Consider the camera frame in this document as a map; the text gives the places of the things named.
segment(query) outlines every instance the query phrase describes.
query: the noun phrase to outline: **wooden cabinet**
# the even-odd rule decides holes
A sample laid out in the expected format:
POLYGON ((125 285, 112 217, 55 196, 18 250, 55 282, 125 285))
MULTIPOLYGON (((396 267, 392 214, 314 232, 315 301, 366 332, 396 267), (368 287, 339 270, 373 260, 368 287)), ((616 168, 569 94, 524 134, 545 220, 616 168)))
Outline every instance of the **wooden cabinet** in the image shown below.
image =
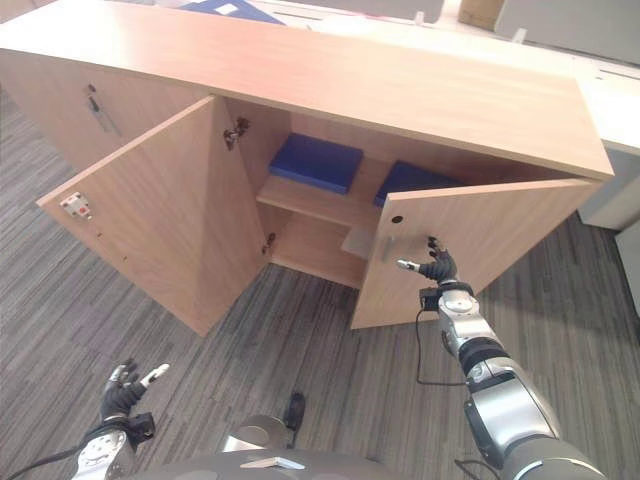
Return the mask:
POLYGON ((0 2, 0 23, 23 15, 36 8, 31 0, 2 0, 0 2))
POLYGON ((438 236, 480 291, 611 175, 575 81, 258 22, 62 1, 0 27, 0 80, 81 170, 39 205, 200 335, 267 262, 411 322, 396 259, 438 236), (348 194, 270 175, 292 132, 363 150, 348 194), (466 186, 379 208, 399 159, 466 186))
POLYGON ((224 99, 205 98, 38 201, 86 246, 201 335, 267 257, 224 99), (81 192, 91 219, 62 203, 81 192))
POLYGON ((130 142, 206 92, 79 62, 8 54, 2 84, 77 170, 130 142))

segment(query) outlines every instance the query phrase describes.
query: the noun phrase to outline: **blue binder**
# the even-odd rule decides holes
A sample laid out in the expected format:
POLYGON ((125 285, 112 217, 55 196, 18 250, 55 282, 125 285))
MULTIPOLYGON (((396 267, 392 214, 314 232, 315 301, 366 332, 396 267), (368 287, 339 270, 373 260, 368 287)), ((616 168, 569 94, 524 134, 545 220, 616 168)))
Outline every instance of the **blue binder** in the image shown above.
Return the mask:
POLYGON ((284 23, 277 18, 274 18, 271 15, 263 12, 262 10, 257 9, 244 0, 206 0, 204 2, 187 3, 186 5, 180 7, 180 9, 189 10, 192 12, 212 13, 214 15, 224 15, 226 17, 244 18, 247 20, 257 20, 259 22, 284 25, 284 23), (227 14, 220 13, 220 11, 216 10, 222 7, 221 12, 224 12, 225 5, 230 5, 229 9, 231 9, 231 6, 233 6, 235 7, 235 10, 227 14))
POLYGON ((362 150, 292 133, 269 165, 274 175, 346 194, 355 177, 362 150))
POLYGON ((429 172, 422 168, 398 160, 391 168, 387 179, 376 194, 373 203, 379 207, 384 205, 387 193, 408 192, 411 190, 429 190, 432 188, 461 187, 462 183, 444 175, 429 172))

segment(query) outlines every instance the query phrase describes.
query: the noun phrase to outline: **white label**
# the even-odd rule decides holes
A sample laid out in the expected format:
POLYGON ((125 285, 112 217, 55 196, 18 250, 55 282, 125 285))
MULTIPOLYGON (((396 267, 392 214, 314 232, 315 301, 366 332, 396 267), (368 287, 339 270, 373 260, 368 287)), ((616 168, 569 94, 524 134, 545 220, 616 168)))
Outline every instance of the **white label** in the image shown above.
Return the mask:
POLYGON ((230 13, 233 13, 237 10, 238 7, 236 7, 232 3, 225 3, 221 7, 216 8, 216 12, 218 12, 220 15, 229 15, 230 13))

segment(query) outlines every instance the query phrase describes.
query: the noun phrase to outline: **open cabinet door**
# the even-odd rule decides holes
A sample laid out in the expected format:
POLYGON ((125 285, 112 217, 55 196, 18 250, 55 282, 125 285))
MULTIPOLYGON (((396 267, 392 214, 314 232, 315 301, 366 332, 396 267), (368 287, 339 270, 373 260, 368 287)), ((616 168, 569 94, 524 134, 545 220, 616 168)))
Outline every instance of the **open cabinet door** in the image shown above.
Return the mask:
POLYGON ((38 201, 106 262, 200 335, 268 261, 240 158, 222 132, 223 98, 205 98, 38 201), (62 206, 79 192, 91 218, 62 206))
POLYGON ((351 328, 414 321, 419 290, 435 282, 395 263, 430 262, 428 236, 444 242, 459 278, 479 292, 599 186, 567 179, 389 194, 351 328))

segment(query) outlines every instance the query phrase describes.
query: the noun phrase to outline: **door hinge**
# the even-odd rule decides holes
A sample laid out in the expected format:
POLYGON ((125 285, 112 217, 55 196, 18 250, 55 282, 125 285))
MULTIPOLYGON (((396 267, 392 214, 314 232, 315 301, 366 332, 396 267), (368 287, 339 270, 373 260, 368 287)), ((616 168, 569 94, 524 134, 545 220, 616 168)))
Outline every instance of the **door hinge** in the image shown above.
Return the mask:
POLYGON ((60 202, 60 206, 72 217, 82 217, 91 220, 89 201, 80 192, 75 192, 60 202))
POLYGON ((273 246, 273 242, 275 242, 275 241, 276 241, 276 234, 271 232, 269 234, 269 236, 267 237, 267 243, 265 243, 262 246, 262 254, 263 255, 266 254, 271 249, 271 247, 273 246))
POLYGON ((251 123, 246 118, 238 117, 236 120, 236 126, 233 130, 225 130, 222 134, 222 138, 224 138, 224 142, 227 144, 227 148, 229 150, 233 150, 233 146, 236 144, 238 139, 249 130, 249 125, 251 123))

